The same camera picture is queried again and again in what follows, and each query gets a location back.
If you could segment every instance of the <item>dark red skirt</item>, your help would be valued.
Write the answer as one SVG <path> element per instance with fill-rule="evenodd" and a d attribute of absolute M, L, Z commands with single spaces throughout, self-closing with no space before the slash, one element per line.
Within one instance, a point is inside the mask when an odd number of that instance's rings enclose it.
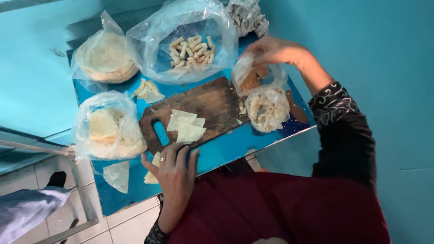
<path fill-rule="evenodd" d="M 169 243 L 390 243 L 375 193 L 355 181 L 277 173 L 207 175 Z"/>

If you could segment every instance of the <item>plastic bag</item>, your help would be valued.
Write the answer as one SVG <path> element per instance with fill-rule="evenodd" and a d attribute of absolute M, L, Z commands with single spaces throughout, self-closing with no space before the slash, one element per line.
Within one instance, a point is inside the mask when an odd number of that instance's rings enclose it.
<path fill-rule="evenodd" d="M 116 122 L 113 137 L 96 135 L 95 130 L 90 136 L 94 113 L 111 116 L 109 121 L 98 121 L 102 127 Z M 76 144 L 76 160 L 91 159 L 127 159 L 134 158 L 147 149 L 138 121 L 136 104 L 127 96 L 117 91 L 102 92 L 86 99 L 79 107 L 71 136 Z"/>
<path fill-rule="evenodd" d="M 274 89 L 288 81 L 288 75 L 280 64 L 267 64 L 254 68 L 252 64 L 253 53 L 247 53 L 232 68 L 232 83 L 239 97 L 248 95 L 259 86 Z"/>
<path fill-rule="evenodd" d="M 101 22 L 104 29 L 90 36 L 71 59 L 72 78 L 93 93 L 108 91 L 106 84 L 122 83 L 138 72 L 122 29 L 106 11 Z"/>
<path fill-rule="evenodd" d="M 195 35 L 215 45 L 214 60 L 208 65 L 176 68 L 173 72 L 169 44 L 179 37 Z M 238 34 L 223 4 L 218 0 L 177 0 L 152 14 L 127 32 L 128 49 L 139 70 L 166 85 L 203 80 L 231 68 L 238 56 Z"/>
<path fill-rule="evenodd" d="M 250 122 L 259 132 L 269 133 L 283 129 L 282 122 L 289 119 L 289 102 L 282 88 L 256 88 L 244 104 Z"/>

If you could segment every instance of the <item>sleeve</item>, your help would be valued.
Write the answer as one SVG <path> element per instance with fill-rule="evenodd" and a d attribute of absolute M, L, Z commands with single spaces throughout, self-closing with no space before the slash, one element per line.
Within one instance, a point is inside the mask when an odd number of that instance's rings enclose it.
<path fill-rule="evenodd" d="M 164 233 L 158 226 L 158 219 L 155 221 L 148 236 L 145 238 L 145 244 L 164 244 L 169 240 L 169 234 Z"/>
<path fill-rule="evenodd" d="M 347 178 L 375 191 L 375 140 L 353 98 L 334 82 L 313 97 L 309 106 L 322 147 L 312 176 Z"/>

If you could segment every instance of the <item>checkered cloth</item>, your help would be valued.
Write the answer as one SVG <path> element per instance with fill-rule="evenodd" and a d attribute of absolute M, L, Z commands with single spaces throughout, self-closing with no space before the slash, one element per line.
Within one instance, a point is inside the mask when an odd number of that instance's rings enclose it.
<path fill-rule="evenodd" d="M 238 31 L 238 37 L 245 36 L 251 31 L 255 31 L 258 37 L 268 33 L 270 24 L 261 14 L 258 5 L 259 0 L 231 0 L 226 7 Z"/>
<path fill-rule="evenodd" d="M 19 190 L 0 197 L 0 244 L 10 244 L 39 225 L 69 197 L 69 191 L 47 186 Z"/>

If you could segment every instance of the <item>wooden cutting board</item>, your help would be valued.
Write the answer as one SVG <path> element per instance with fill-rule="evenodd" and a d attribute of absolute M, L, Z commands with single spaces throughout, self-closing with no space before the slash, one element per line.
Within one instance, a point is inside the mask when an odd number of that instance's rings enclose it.
<path fill-rule="evenodd" d="M 240 104 L 243 105 L 232 84 L 226 77 L 220 77 L 147 107 L 139 125 L 148 144 L 148 150 L 155 154 L 166 146 L 158 139 L 154 124 L 160 121 L 166 130 L 172 109 L 195 113 L 198 118 L 205 118 L 204 128 L 207 129 L 199 141 L 190 145 L 191 148 L 195 148 L 239 127 L 237 119 L 242 123 L 249 121 L 247 113 L 240 115 Z M 168 145 L 176 142 L 178 138 L 177 131 L 166 132 L 166 135 L 169 138 Z"/>

